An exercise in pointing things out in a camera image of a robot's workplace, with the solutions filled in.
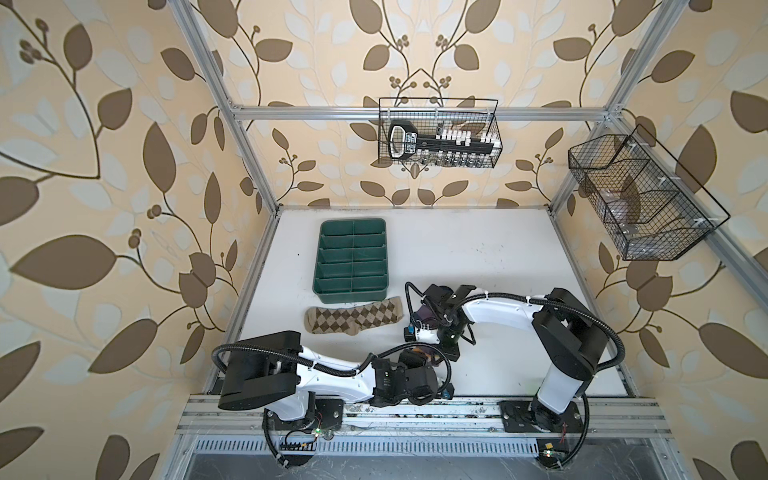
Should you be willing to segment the purple sock with yellow cuff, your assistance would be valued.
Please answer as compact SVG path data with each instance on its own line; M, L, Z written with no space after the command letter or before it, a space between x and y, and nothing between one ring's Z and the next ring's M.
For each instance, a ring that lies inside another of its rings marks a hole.
M417 328L437 329L439 336L440 323L434 312L427 305L422 305L412 316L413 326Z

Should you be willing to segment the beige brown argyle sock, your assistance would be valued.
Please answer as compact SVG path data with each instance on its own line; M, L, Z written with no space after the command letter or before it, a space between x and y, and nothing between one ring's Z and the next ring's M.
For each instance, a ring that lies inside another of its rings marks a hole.
M396 324L402 318L402 302L399 297L392 297L350 308L309 308L304 315L304 328L315 335L355 336L361 331Z

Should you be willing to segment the green plastic divided tray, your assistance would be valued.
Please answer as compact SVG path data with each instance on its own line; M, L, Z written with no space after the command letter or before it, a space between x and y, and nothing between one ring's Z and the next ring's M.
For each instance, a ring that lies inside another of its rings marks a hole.
M336 219L321 224L312 291L322 303L382 301L388 287L384 219Z

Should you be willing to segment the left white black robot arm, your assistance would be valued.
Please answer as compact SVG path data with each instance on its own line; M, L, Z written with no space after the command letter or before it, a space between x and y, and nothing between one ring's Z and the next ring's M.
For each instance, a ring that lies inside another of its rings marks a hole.
M286 422L306 418L318 397L384 408L454 394L450 361L424 342L370 353L356 364L314 352L288 330L220 345L211 357L223 375L221 410L265 407Z

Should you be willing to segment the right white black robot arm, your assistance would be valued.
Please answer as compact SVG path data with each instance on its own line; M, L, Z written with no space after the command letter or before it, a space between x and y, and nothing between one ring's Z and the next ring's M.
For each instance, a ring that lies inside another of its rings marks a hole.
M459 342L477 343L472 327L494 324L533 333L550 365L532 400L500 403L507 432L584 433L587 413L574 400L586 398L594 377L620 365L626 349L619 334L570 291L555 288L543 296L503 292L475 293L474 285L453 290L431 285L422 292L405 284L407 341L433 344L440 357L455 362Z

